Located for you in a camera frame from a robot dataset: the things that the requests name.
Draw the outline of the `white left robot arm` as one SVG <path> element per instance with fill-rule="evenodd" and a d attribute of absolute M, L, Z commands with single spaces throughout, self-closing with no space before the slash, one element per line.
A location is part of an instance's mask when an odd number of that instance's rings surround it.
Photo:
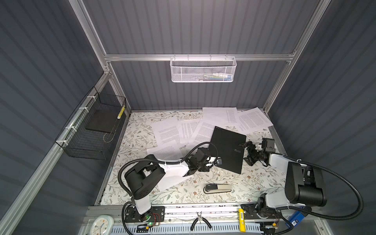
<path fill-rule="evenodd" d="M 210 170 L 217 165 L 219 152 L 211 142 L 203 142 L 191 149 L 185 157 L 176 161 L 158 160 L 153 154 L 125 163 L 117 174 L 120 187 L 130 196 L 125 206 L 136 209 L 140 222 L 147 222 L 153 214 L 149 194 L 166 175 L 163 166 L 186 164 L 185 177 L 197 171 Z"/>

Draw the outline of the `black file folder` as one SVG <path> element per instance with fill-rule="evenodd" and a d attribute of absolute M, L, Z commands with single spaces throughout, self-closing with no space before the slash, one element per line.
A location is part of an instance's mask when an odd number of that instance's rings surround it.
<path fill-rule="evenodd" d="M 244 148 L 241 144 L 246 143 L 246 136 L 220 127 L 215 127 L 211 140 L 218 150 L 221 163 L 217 167 L 241 174 L 244 158 Z"/>

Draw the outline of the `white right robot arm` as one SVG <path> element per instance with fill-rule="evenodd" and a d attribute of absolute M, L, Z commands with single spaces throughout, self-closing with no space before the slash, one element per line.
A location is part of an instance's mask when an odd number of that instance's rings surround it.
<path fill-rule="evenodd" d="M 240 144 L 241 148 L 247 150 L 245 161 L 248 165 L 253 166 L 256 162 L 261 162 L 264 166 L 276 167 L 286 174 L 284 190 L 261 194 L 255 204 L 245 206 L 248 213 L 255 213 L 259 218 L 266 219 L 282 210 L 295 210 L 336 221 L 350 220 L 362 213 L 364 209 L 363 198 L 349 180 L 326 167 L 304 162 L 301 159 L 292 160 L 284 154 L 278 154 L 274 144 L 275 141 L 268 138 L 262 140 L 260 150 L 252 142 Z M 335 176 L 352 190 L 357 199 L 357 208 L 354 212 L 341 216 L 312 212 L 312 207 L 324 207 L 327 204 L 323 172 Z"/>

